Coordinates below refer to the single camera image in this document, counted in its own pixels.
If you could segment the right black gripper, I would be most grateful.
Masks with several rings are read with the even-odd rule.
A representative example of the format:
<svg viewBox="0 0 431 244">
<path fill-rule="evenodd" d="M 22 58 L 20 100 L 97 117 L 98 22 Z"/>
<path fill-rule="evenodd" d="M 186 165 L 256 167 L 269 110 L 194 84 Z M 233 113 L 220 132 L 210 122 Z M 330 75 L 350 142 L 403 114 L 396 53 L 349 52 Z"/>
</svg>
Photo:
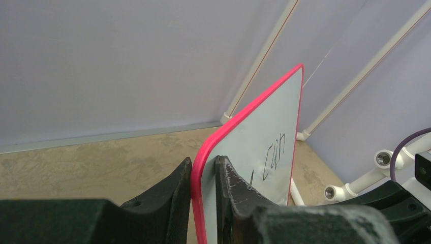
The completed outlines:
<svg viewBox="0 0 431 244">
<path fill-rule="evenodd" d="M 393 181 L 329 211 L 320 243 L 430 243 L 430 208 Z"/>
</svg>

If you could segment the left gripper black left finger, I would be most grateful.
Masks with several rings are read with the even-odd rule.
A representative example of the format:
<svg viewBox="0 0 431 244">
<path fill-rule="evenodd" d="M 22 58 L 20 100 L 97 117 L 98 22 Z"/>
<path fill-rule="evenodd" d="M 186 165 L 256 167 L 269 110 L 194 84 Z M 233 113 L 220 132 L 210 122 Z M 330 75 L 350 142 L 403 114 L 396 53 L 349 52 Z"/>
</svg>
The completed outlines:
<svg viewBox="0 0 431 244">
<path fill-rule="evenodd" d="M 190 158 L 116 205 L 107 199 L 1 201 L 1 243 L 186 243 Z"/>
</svg>

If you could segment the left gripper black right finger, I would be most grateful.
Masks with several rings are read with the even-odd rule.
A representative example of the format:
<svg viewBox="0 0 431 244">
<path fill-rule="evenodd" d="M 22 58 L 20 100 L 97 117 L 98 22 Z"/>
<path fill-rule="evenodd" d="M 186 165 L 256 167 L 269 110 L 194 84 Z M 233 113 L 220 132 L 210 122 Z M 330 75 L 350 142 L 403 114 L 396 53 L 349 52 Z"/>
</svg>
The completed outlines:
<svg viewBox="0 0 431 244">
<path fill-rule="evenodd" d="M 280 206 L 215 158 L 218 243 L 398 243 L 386 218 L 363 205 Z"/>
</svg>

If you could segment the pink framed whiteboard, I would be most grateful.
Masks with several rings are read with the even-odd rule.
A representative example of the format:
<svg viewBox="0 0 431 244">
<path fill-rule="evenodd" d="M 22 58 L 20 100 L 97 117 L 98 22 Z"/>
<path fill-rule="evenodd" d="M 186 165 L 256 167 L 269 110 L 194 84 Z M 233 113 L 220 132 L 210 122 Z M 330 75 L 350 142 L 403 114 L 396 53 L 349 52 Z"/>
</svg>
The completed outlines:
<svg viewBox="0 0 431 244">
<path fill-rule="evenodd" d="M 191 172 L 198 243 L 216 243 L 216 156 L 227 156 L 247 183 L 277 205 L 289 202 L 304 77 L 297 64 L 210 135 Z"/>
</svg>

